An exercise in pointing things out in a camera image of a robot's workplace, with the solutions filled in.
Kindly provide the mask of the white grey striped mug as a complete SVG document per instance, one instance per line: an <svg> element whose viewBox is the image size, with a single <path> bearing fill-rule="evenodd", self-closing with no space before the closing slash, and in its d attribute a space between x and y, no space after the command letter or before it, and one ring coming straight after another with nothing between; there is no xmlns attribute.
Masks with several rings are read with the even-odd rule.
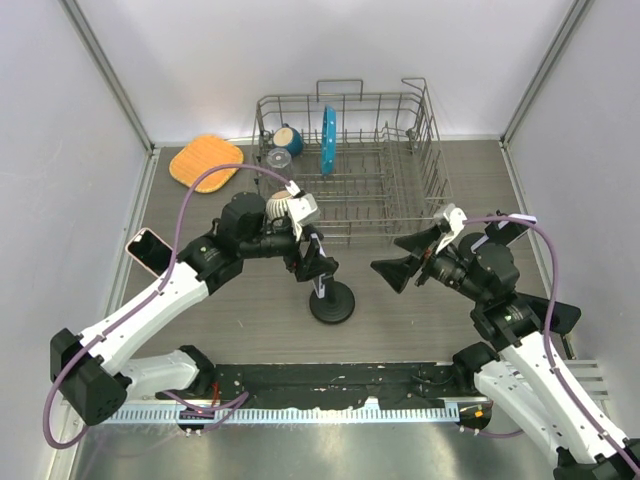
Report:
<svg viewBox="0 0 640 480"><path fill-rule="evenodd" d="M274 193L266 201L266 216L270 221L287 218L289 215L288 201L293 196L287 190Z"/></svg>

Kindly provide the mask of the aluminium frame post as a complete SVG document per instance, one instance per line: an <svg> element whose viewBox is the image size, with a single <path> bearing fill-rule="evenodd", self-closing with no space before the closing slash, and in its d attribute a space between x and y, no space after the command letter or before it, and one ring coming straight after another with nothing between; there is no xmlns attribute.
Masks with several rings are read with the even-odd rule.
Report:
<svg viewBox="0 0 640 480"><path fill-rule="evenodd" d="M574 0L560 23L551 43L546 49L536 71L529 81L506 129L500 137L501 145L506 148L513 141L538 95L549 80L554 68L570 44L584 18L588 14L593 0Z"/></svg>
<svg viewBox="0 0 640 480"><path fill-rule="evenodd" d="M154 142L147 133L79 2L76 0L59 0L58 3L66 14L71 26L76 31L87 53L91 57L94 66L112 93L116 104L121 109L142 147L147 153L152 152L154 150Z"/></svg>

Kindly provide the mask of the black round-base phone stand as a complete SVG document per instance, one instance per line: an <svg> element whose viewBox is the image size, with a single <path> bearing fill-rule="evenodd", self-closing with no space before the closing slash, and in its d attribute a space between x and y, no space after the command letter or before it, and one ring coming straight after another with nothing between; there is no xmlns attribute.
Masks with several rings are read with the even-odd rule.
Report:
<svg viewBox="0 0 640 480"><path fill-rule="evenodd" d="M347 321L355 311L355 295L344 283L331 281L329 293L320 298L312 292L309 298L309 308L313 317L321 323L338 325Z"/></svg>

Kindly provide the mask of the clear drinking glass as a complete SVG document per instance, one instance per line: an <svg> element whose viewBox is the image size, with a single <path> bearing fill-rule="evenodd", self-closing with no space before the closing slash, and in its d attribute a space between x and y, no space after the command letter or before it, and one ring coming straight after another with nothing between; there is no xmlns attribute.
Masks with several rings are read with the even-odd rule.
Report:
<svg viewBox="0 0 640 480"><path fill-rule="evenodd" d="M286 180L293 178L293 157L285 148L272 148L266 155L266 167Z"/></svg>

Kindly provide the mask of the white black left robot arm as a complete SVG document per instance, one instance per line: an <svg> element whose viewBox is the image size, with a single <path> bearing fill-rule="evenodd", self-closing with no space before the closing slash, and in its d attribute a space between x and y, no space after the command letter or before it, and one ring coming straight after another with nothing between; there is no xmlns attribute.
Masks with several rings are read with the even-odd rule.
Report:
<svg viewBox="0 0 640 480"><path fill-rule="evenodd" d="M144 291L80 334L63 329L52 338L50 371L57 391L88 426L109 419L128 400L210 394L215 367L194 346L143 359L135 359L135 352L237 277L247 259L280 257L299 282L333 274L338 264L322 252L313 226L319 216L309 193L235 195L211 230L181 250Z"/></svg>

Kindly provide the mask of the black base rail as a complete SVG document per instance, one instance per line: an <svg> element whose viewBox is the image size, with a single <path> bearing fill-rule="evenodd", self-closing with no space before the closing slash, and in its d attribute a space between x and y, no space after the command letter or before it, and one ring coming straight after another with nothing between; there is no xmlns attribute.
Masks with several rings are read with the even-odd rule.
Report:
<svg viewBox="0 0 640 480"><path fill-rule="evenodd" d="M383 410L431 408L480 395L454 365L434 362L217 364L203 388L177 395L229 402L243 392L246 408L299 410L360 409L370 398Z"/></svg>

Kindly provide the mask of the aluminium frame post right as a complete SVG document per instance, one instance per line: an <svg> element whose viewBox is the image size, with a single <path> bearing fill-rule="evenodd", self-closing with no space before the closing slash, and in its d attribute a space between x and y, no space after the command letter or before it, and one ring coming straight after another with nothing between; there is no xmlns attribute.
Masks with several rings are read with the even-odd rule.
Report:
<svg viewBox="0 0 640 480"><path fill-rule="evenodd" d="M593 0L574 0L560 23L551 43L546 49L536 71L529 81L506 129L500 137L501 145L506 148L513 141L538 95L549 80L554 68L570 44L584 18L588 14Z"/></svg>

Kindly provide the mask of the dark blue ceramic cup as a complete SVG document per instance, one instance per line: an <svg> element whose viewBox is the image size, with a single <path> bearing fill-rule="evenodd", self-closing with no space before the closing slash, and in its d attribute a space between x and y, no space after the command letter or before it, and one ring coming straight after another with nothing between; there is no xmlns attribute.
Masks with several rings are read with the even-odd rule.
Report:
<svg viewBox="0 0 640 480"><path fill-rule="evenodd" d="M298 130L283 124L273 135L273 145L276 148L283 148L292 157L299 156L304 149L304 142Z"/></svg>

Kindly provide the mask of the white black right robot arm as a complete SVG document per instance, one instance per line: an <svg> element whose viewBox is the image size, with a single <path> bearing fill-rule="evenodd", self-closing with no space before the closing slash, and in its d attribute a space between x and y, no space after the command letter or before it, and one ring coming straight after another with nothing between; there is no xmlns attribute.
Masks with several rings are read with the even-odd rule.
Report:
<svg viewBox="0 0 640 480"><path fill-rule="evenodd" d="M576 380L551 342L573 327L578 308L517 292L520 272L509 244L541 228L528 216L483 218L468 255L451 246L466 221L440 220L395 239L407 251L371 267L397 292L408 282L439 281L474 303L470 313L482 340L453 357L451 380L502 409L546 455L557 479L636 479L639 441L617 427Z"/></svg>

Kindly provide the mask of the aluminium frame post left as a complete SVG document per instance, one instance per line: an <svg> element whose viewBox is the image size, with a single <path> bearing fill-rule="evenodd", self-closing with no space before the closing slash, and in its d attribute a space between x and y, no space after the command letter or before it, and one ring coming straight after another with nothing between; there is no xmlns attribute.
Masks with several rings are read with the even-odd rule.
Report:
<svg viewBox="0 0 640 480"><path fill-rule="evenodd" d="M91 57L94 66L112 93L116 104L121 109L142 147L147 153L152 152L154 150L154 142L147 133L79 2L76 0L59 0L58 3L66 14L71 26L76 31L87 53Z"/></svg>

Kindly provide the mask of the blue dotted plate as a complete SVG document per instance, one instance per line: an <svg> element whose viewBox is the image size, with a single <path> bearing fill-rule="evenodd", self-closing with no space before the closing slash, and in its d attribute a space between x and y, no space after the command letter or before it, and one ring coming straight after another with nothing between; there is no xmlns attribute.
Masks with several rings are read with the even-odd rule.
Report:
<svg viewBox="0 0 640 480"><path fill-rule="evenodd" d="M326 105L323 113L321 138L321 173L328 176L334 171L337 142L337 114L333 107Z"/></svg>

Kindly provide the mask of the phone in pink case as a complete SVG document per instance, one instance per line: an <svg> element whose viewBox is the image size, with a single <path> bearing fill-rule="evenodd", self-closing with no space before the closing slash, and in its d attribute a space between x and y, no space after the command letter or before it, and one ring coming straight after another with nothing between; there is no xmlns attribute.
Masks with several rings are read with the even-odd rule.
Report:
<svg viewBox="0 0 640 480"><path fill-rule="evenodd" d="M155 277L169 268L173 253L172 248L149 228L139 230L129 240L125 251Z"/></svg>

